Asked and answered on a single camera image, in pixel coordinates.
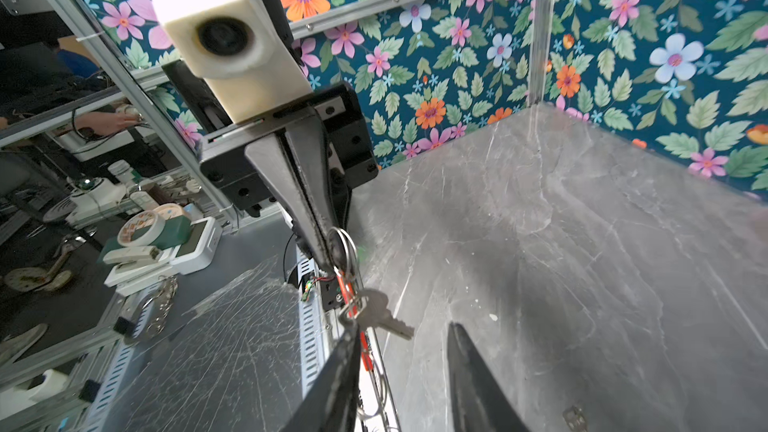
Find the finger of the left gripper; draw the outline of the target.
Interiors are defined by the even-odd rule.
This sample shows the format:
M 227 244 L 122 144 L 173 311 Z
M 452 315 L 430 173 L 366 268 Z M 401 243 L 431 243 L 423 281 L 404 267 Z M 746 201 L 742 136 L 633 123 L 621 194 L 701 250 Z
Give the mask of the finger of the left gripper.
M 343 264 L 346 252 L 333 203 L 327 133 L 320 118 L 309 115 L 283 134 L 298 197 L 288 201 L 296 231 L 318 264 Z
M 256 169 L 269 191 L 290 215 L 288 201 L 296 199 L 298 194 L 283 145 L 283 135 L 270 134 L 251 142 L 245 147 L 245 157 Z M 317 262 L 316 264 L 326 273 L 334 271 L 334 264 Z

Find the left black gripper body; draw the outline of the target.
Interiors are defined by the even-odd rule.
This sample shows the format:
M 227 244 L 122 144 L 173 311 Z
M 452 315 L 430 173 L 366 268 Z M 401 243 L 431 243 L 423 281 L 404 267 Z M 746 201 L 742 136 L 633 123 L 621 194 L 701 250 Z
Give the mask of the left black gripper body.
M 283 135 L 290 124 L 309 115 L 320 118 L 327 133 L 333 203 L 343 217 L 351 190 L 379 173 L 357 94 L 344 81 L 206 136 L 197 147 L 200 171 L 237 209 L 258 218 L 264 204 L 277 198 L 246 159 L 245 147 L 270 134 Z

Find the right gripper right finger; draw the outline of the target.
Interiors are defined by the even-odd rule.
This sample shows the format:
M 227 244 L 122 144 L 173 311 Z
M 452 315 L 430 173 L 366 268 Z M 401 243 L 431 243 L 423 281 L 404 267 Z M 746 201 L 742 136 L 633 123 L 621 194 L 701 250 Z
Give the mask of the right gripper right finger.
M 449 324 L 449 392 L 455 431 L 528 431 L 507 400 L 467 330 Z

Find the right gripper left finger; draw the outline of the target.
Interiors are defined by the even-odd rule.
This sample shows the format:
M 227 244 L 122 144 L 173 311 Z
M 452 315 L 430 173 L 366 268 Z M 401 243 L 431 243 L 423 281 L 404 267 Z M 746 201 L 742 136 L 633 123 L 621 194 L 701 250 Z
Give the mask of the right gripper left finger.
M 344 328 L 314 385 L 281 431 L 353 431 L 358 419 L 360 367 L 360 330 L 353 322 Z

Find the large keyring with red grip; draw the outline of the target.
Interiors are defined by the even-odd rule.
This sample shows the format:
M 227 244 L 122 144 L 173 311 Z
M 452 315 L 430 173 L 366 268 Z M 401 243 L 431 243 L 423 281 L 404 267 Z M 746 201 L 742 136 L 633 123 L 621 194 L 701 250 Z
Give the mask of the large keyring with red grip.
M 337 285 L 340 289 L 342 308 L 337 314 L 340 324 L 347 326 L 361 310 L 362 300 L 356 298 L 354 282 L 348 281 L 339 269 L 335 270 Z M 355 431 L 387 431 L 389 419 L 385 411 L 386 388 L 384 378 L 374 359 L 367 332 L 358 332 L 360 341 L 357 379 L 357 420 Z

